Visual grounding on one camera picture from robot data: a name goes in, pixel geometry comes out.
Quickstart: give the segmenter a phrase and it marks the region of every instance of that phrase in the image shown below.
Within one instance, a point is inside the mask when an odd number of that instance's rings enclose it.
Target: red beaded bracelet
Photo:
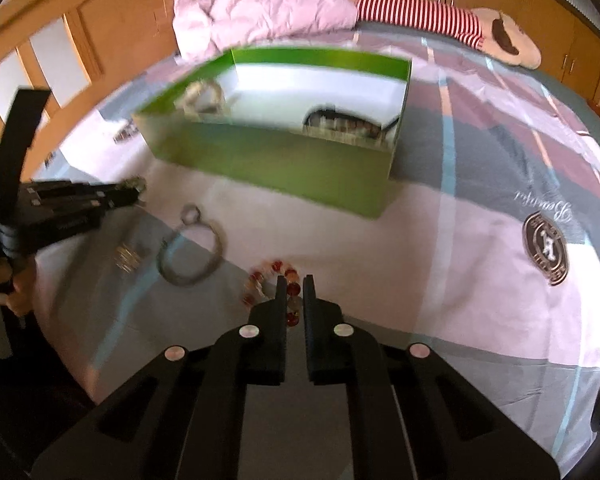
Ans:
[[[264,262],[253,269],[245,285],[246,292],[242,297],[242,302],[248,309],[251,309],[252,306],[263,300],[270,300],[263,292],[262,285],[272,277],[279,275],[286,278],[286,325],[296,326],[300,322],[302,287],[300,276],[291,264],[286,264],[282,260],[274,260],[273,262]]]

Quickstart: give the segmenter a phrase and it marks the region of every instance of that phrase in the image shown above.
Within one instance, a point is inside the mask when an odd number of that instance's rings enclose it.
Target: plush toy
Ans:
[[[506,14],[458,9],[432,0],[350,0],[358,20],[391,23],[444,34],[510,65],[538,68],[538,47]]]

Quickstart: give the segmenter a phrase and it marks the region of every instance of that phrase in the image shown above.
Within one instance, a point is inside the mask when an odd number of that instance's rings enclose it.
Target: wooden bed frame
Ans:
[[[26,0],[0,19],[0,62],[16,51],[34,87],[48,88],[30,37],[62,19],[88,86],[65,106],[52,95],[48,123],[29,150],[22,174],[29,180],[76,124],[125,82],[177,50],[173,0]],[[0,135],[4,122],[0,116]]]

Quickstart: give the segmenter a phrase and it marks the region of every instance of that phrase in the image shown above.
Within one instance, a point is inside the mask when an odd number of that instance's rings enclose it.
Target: black logo patch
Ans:
[[[525,220],[522,238],[526,254],[549,279],[549,284],[562,283],[569,272],[569,259],[567,242],[560,229],[537,212]]]

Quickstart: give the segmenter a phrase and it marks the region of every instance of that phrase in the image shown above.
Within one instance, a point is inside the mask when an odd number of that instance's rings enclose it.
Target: pink fabric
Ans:
[[[293,34],[353,28],[349,0],[175,0],[180,55],[201,61],[233,46]]]

